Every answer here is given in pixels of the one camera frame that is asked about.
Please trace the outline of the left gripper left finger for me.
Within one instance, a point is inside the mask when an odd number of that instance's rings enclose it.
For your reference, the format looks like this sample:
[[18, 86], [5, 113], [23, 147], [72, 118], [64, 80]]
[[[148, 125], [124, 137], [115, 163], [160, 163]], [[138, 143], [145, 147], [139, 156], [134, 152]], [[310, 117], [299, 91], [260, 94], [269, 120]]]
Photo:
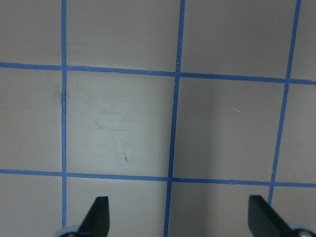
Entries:
[[110, 229], [108, 197], [97, 197], [75, 232], [76, 237], [107, 237]]

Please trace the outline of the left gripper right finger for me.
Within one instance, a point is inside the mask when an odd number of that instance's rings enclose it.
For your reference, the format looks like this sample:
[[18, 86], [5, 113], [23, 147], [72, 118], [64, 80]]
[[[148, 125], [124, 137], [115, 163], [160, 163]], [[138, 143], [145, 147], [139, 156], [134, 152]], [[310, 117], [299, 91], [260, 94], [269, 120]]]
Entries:
[[249, 196], [247, 221], [254, 237], [299, 236], [260, 195]]

